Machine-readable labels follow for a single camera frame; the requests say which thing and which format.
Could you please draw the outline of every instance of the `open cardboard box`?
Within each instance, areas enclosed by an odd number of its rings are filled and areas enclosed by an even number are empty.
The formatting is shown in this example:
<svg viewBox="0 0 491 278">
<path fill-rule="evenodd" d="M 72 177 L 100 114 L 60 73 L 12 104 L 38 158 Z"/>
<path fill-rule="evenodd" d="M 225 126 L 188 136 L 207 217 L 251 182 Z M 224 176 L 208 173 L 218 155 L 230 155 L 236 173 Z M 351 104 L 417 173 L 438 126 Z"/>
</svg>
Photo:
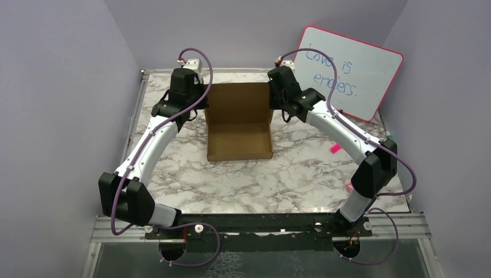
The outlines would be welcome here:
<svg viewBox="0 0 491 278">
<path fill-rule="evenodd" d="M 213 84 L 208 103 L 208 161 L 273 157 L 267 83 Z"/>
</svg>

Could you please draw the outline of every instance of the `white marble table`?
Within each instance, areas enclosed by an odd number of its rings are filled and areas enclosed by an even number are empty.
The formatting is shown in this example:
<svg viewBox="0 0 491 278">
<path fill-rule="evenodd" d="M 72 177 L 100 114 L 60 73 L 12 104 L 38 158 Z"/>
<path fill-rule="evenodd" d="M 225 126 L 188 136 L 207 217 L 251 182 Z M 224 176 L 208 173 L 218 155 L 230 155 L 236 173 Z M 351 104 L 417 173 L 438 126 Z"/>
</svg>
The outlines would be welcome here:
<svg viewBox="0 0 491 278">
<path fill-rule="evenodd" d="M 267 82 L 267 70 L 257 73 L 217 73 L 214 83 Z M 134 142 L 143 134 L 150 111 L 170 84 L 170 74 L 152 74 L 144 95 Z M 354 120 L 372 135 L 384 137 L 380 120 Z M 208 162 L 206 123 L 200 111 L 184 124 L 158 161 L 148 189 L 158 203 L 184 213 L 309 213 L 334 212 L 348 197 L 346 185 L 357 165 L 317 129 L 292 119 L 284 123 L 276 111 L 271 130 L 271 160 Z M 382 192 L 399 192 L 398 177 Z M 408 212 L 402 196 L 384 196 L 375 207 Z"/>
</svg>

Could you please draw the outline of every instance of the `whiteboard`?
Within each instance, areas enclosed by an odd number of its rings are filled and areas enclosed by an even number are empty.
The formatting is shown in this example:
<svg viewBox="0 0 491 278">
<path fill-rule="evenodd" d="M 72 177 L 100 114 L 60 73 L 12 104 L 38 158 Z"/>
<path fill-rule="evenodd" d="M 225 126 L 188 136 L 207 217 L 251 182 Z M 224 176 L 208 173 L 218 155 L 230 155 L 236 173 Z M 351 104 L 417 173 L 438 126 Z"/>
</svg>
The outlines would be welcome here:
<svg viewBox="0 0 491 278">
<path fill-rule="evenodd" d="M 345 113 L 370 121 L 399 70 L 401 53 L 307 26 L 299 48 L 318 49 L 333 59 L 338 84 L 331 104 Z M 298 52 L 295 77 L 302 90 L 312 87 L 327 97 L 334 82 L 332 65 L 315 52 Z"/>
</svg>

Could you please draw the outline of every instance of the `pink marker cap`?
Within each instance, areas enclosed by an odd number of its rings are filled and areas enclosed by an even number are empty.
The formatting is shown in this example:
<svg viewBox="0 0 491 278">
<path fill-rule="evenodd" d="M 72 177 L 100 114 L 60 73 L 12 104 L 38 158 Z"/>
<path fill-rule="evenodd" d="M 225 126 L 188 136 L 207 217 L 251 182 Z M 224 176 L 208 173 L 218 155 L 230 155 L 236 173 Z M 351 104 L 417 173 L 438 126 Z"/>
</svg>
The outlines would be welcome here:
<svg viewBox="0 0 491 278">
<path fill-rule="evenodd" d="M 341 146 L 339 144 L 336 144 L 331 147 L 331 152 L 332 153 L 337 153 L 341 149 Z"/>
</svg>

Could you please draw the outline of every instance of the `purple wall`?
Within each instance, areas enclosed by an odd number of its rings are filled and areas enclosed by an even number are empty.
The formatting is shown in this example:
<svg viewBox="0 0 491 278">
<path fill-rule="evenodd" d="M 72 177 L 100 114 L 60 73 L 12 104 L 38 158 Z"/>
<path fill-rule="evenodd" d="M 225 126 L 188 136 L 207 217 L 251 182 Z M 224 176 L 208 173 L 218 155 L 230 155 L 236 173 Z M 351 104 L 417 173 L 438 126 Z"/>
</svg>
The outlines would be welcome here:
<svg viewBox="0 0 491 278">
<path fill-rule="evenodd" d="M 139 68 L 102 0 L 2 1 L 0 26 L 0 276 L 79 277 Z"/>
<path fill-rule="evenodd" d="M 384 44 L 406 59 L 382 114 L 446 277 L 491 273 L 490 14 L 487 0 L 409 0 Z"/>
<path fill-rule="evenodd" d="M 271 67 L 306 25 L 382 45 L 407 0 L 105 0 L 138 65 L 174 68 L 194 46 L 216 67 Z"/>
</svg>

